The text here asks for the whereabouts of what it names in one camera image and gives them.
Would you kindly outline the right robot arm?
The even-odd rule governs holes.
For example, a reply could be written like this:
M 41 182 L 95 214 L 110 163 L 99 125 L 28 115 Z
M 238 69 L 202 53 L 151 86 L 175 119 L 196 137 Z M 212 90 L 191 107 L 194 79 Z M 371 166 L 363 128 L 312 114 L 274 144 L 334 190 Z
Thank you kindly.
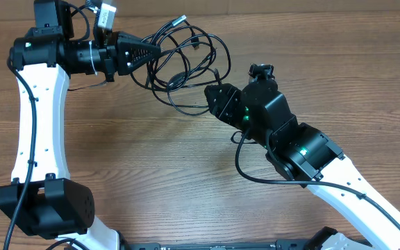
M 400 212 L 376 191 L 343 150 L 320 130 L 299 123 L 274 80 L 256 80 L 243 90 L 211 85 L 205 96 L 212 115 L 267 151 L 283 177 L 253 182 L 300 185 L 337 210 L 376 249 L 400 249 Z

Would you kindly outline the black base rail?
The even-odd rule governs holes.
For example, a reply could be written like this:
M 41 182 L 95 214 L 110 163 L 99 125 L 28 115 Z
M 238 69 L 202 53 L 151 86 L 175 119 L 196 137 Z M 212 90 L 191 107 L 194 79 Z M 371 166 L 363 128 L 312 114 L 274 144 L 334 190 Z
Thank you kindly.
M 230 244 L 129 244 L 131 250 L 301 250 L 305 249 L 307 240 L 277 240 L 275 242 L 239 242 Z

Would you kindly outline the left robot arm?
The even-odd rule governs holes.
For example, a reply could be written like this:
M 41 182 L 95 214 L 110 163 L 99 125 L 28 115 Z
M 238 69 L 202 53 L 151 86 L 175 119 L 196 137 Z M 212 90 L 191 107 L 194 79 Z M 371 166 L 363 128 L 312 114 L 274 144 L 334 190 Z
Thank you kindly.
M 129 75 L 160 48 L 113 30 L 112 1 L 87 1 L 95 15 L 76 39 L 75 6 L 36 1 L 35 26 L 17 38 L 7 59 L 19 86 L 19 142 L 10 184 L 0 186 L 0 210 L 9 230 L 68 243 L 75 249 L 127 249 L 124 236 L 96 215 L 91 190 L 70 177 L 65 155 L 65 100 L 74 74 Z

